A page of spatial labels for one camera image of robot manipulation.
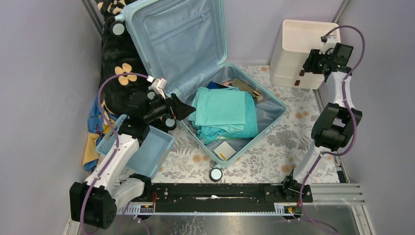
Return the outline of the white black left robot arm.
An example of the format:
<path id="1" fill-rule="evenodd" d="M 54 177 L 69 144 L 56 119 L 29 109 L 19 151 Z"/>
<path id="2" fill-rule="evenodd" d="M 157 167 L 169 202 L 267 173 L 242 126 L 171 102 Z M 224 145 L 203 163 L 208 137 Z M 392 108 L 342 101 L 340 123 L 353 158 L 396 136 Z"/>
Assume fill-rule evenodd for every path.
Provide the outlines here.
<path id="1" fill-rule="evenodd" d="M 117 210 L 137 198 L 146 201 L 152 189 L 142 177 L 133 176 L 115 186 L 115 181 L 130 158 L 139 150 L 150 133 L 150 123 L 161 118 L 183 120 L 195 112 L 195 107 L 181 102 L 175 94 L 149 98 L 149 92 L 130 96 L 127 118 L 114 130 L 115 143 L 98 168 L 69 189 L 70 214 L 73 221 L 100 229 L 110 227 Z"/>

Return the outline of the white three-drawer storage cabinet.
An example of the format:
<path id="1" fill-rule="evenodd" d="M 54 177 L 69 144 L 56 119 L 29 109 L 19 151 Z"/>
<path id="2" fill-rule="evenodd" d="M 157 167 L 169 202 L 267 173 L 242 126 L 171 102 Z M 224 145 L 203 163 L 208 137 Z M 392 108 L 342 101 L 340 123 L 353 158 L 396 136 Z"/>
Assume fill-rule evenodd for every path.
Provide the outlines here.
<path id="1" fill-rule="evenodd" d="M 321 36 L 337 26 L 336 23 L 285 19 L 270 61 L 271 84 L 318 89 L 324 76 L 305 72 L 302 66 L 312 49 L 322 49 Z"/>

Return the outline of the gold rectangular box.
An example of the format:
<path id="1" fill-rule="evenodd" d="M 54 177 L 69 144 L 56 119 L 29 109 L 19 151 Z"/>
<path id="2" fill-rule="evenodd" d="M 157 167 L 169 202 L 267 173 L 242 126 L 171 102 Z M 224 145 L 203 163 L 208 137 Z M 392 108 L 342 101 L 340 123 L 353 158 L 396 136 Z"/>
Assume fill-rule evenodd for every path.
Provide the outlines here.
<path id="1" fill-rule="evenodd" d="M 259 101 L 262 97 L 262 93 L 237 78 L 231 81 L 231 85 L 237 87 L 241 91 L 248 92 L 253 97 L 254 101 Z"/>

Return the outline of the black floral plush blanket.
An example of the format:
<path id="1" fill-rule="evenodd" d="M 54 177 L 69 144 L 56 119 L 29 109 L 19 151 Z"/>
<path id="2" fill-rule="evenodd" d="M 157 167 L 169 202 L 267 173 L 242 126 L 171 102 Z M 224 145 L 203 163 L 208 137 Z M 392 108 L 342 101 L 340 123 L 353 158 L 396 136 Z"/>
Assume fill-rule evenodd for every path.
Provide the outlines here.
<path id="1" fill-rule="evenodd" d="M 132 0 L 97 0 L 97 9 L 104 19 L 101 44 L 101 79 L 100 84 L 109 77 L 120 75 L 108 82 L 101 94 L 101 105 L 108 113 L 119 116 L 127 113 L 130 96 L 136 92 L 146 92 L 150 83 L 143 77 L 130 75 L 140 73 L 147 75 L 135 45 L 128 32 L 116 36 L 110 25 L 115 16 Z"/>

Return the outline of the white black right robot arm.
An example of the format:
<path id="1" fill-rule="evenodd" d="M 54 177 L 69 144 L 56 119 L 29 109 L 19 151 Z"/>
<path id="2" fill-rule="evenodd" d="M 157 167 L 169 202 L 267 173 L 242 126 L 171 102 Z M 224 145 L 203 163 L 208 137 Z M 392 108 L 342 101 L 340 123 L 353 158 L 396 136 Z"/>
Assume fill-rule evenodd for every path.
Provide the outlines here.
<path id="1" fill-rule="evenodd" d="M 312 128 L 310 149 L 291 174 L 298 184 L 309 184 L 323 157 L 336 155 L 338 150 L 351 146 L 355 139 L 357 125 L 363 114 L 355 109 L 351 101 L 352 69 L 347 63 L 352 51 L 352 46 L 341 43 L 313 49 L 303 65 L 305 72 L 324 76 L 330 96 Z"/>

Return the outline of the light blue ribbed suitcase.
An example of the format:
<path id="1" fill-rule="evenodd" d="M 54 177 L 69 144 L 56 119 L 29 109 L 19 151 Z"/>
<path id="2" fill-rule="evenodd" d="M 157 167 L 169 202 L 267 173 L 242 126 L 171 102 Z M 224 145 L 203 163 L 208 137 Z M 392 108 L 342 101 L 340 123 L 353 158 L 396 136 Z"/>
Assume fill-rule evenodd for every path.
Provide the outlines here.
<path id="1" fill-rule="evenodd" d="M 224 7 L 221 0 L 140 0 L 126 5 L 115 17 L 125 24 L 149 75 L 167 80 L 166 92 L 175 93 L 192 104 L 200 87 L 209 82 L 235 78 L 262 93 L 254 101 L 258 135 L 249 139 L 221 139 L 209 144 L 197 137 L 188 117 L 184 128 L 215 161 L 210 179 L 219 181 L 223 169 L 233 164 L 261 137 L 268 134 L 286 111 L 285 105 L 265 87 L 254 81 L 235 64 L 226 63 L 227 39 Z M 213 150 L 226 141 L 236 153 L 227 161 Z"/>

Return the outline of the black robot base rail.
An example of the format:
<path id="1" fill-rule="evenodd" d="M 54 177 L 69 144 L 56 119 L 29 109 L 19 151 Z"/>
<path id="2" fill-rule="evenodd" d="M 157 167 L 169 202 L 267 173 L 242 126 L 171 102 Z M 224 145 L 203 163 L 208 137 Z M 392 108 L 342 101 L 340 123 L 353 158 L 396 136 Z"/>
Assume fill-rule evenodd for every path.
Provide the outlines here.
<path id="1" fill-rule="evenodd" d="M 144 192 L 134 196 L 140 213 L 280 213 L 297 215 L 301 202 L 313 202 L 310 186 L 282 184 L 189 184 L 144 181 Z"/>

